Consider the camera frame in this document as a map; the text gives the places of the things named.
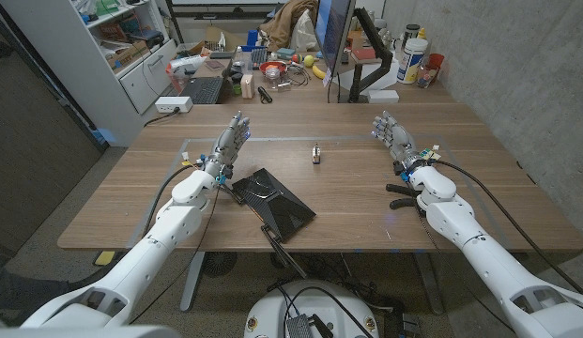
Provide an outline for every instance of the drawer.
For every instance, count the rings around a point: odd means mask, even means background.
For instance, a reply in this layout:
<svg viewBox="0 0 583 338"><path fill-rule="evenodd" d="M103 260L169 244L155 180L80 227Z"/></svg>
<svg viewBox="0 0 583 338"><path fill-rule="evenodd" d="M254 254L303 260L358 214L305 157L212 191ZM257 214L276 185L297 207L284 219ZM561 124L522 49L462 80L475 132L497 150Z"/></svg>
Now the drawer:
<svg viewBox="0 0 583 338"><path fill-rule="evenodd" d="M170 84L166 66L175 54L175 41L170 39L120 79L137 113L144 113Z"/></svg>

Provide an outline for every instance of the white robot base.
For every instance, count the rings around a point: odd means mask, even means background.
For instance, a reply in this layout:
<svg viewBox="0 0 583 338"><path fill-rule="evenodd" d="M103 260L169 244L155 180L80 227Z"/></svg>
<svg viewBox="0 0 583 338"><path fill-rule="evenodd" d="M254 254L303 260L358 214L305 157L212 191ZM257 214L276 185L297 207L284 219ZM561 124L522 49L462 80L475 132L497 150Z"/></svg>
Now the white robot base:
<svg viewBox="0 0 583 338"><path fill-rule="evenodd" d="M310 286L327 290L356 317L363 328L368 330L373 337L378 337L378 327L371 310L362 300L341 286L324 281L301 280L285 284L282 288L289 298L293 299L302 289ZM290 300L286 299L279 289L267 293L249 312L243 337L288 337L287 330L283 333L283 322L289 302ZM339 305L320 290L309 289L302 292L293 304L298 308L300 315L308 317L317 315L325 325L332 328L330 330L334 337L364 337L362 330ZM297 316L296 310L291 306L288 318L295 316ZM310 326L310 331L313 337L321 336L315 326Z"/></svg>

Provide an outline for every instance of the monitor arm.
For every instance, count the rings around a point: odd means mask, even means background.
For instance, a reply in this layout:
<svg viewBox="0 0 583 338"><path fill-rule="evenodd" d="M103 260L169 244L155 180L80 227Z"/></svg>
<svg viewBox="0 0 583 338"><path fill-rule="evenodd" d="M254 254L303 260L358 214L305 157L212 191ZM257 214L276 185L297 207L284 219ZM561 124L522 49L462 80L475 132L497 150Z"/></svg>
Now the monitor arm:
<svg viewBox="0 0 583 338"><path fill-rule="evenodd" d="M467 258L499 302L516 334L523 337L583 337L583 295L528 272L476 221L455 184L430 166L412 136L387 112L373 134L390 150L394 171L418 195L426 220Z"/></svg>
<svg viewBox="0 0 583 338"><path fill-rule="evenodd" d="M349 89L348 97L349 102L358 102L362 90L368 88L378 79L382 78L385 74L387 74L391 69L391 62L393 61L393 53L386 49L385 46L383 45L381 37L376 32L375 24L373 23L372 20L370 20L370 17L368 16L368 12L366 11L366 9L355 8L354 16L358 17L358 21L362 25L364 33L366 33L366 37L373 45L373 48L375 49L375 56L377 58L380 58L382 61L381 67L370 73L364 79L361 79L362 65L356 65L356 69L354 70L354 83Z"/></svg>
<svg viewBox="0 0 583 338"><path fill-rule="evenodd" d="M128 324L134 306L174 248L201 225L211 192L232 176L233 163L249 138L249 118L239 112L214 142L201 168L172 189L156 222L99 281L59 296L38 309L22 328L103 328Z"/></svg>

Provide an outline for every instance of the red cup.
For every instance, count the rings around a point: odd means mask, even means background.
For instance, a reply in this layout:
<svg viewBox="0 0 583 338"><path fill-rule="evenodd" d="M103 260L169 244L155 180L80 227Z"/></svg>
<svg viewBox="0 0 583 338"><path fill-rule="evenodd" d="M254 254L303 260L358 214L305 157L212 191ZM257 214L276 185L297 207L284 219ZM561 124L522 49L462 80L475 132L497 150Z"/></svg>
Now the red cup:
<svg viewBox="0 0 583 338"><path fill-rule="evenodd" d="M429 55L429 65L437 66L439 68L439 70L441 70L441 64L443 63L444 58L445 58L445 56L443 56L441 54L430 54ZM431 81L431 85L435 83L438 76L439 76L439 72L437 72L437 74L435 74L435 77Z"/></svg>

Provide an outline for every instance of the wooden table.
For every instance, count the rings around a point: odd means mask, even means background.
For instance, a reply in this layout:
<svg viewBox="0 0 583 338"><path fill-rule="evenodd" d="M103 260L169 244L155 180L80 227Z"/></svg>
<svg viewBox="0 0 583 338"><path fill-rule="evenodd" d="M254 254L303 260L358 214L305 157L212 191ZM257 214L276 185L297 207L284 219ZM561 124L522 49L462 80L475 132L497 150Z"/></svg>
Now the wooden table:
<svg viewBox="0 0 583 338"><path fill-rule="evenodd" d="M439 84L435 87L406 86L405 91L418 92L415 98L445 92ZM284 245L288 251L432 252L435 248L415 209L389 209L391 200L403 196L386 192L385 185L402 181L392 173L386 147L369 137L372 121L385 109L415 136L419 148L441 145L442 160L460 165L485 183L542 249L583 249L579 233L465 104L403 103L402 95L402 103L389 105L327 104L305 99L304 91L307 89L293 88L286 93L289 103L275 99L272 104L251 106L196 105L189 114L145 128L58 245L95 251L129 248L139 239L154 194L168 173L181 166L180 152L188 151L193 157L207 154L213 139L241 110L252 121L252 138L240 150L232 181L265 167L317 214ZM313 165L311 157L316 142L322 148L319 165ZM438 170L456 183L479 222L501 244L513 252L531 251L481 189L450 168L439 166ZM171 187L184 176L176 178ZM169 198L171 187L160 206ZM201 248L271 251L260 225L248 207L220 193ZM180 249L194 250L198 238L181 243ZM441 236L434 234L434 238L441 250L457 250Z"/></svg>
<svg viewBox="0 0 583 338"><path fill-rule="evenodd" d="M315 53L305 53L304 55L315 55ZM348 65L341 66L341 72L351 70L354 68L354 60L350 57L350 62ZM228 62L230 59L216 59L216 61L222 63L223 66L228 66ZM320 60L315 62L315 64L320 67L321 69L326 69L324 64L324 60ZM327 102L327 92L328 88L322 85L322 80L318 79L314 76L311 69L307 69L308 74L310 74L311 79L307 85L293 85L291 91L289 92L282 92L279 93L275 89L271 89L268 87L266 82L266 78L262 74L261 71L254 71L253 76L255 80L255 88L258 86L263 86L268 91L268 94L272 97L273 103L272 104L296 104L298 103L298 99L302 102L318 102L324 103ZM193 77L217 77L222 76L222 69L219 70L212 70L202 65L193 75ZM294 75L294 79L301 82L301 77L299 75ZM259 95L257 91L252 100L247 100L242 98L240 95L236 96L232 92L232 86L229 85L221 94L221 98L219 99L219 103L230 104L230 103L238 103L238 104L261 104ZM426 90L422 90L418 88L416 85L405 85L405 84L393 84L388 89L393 89L397 91L398 95L400 96L401 103L455 103L452 96L448 94L448 92L443 88L442 85L431 85ZM336 102L337 101L337 92L340 92L342 95L347 94L349 91L344 88L339 88L339 86L335 83L332 83L330 86L330 101Z"/></svg>

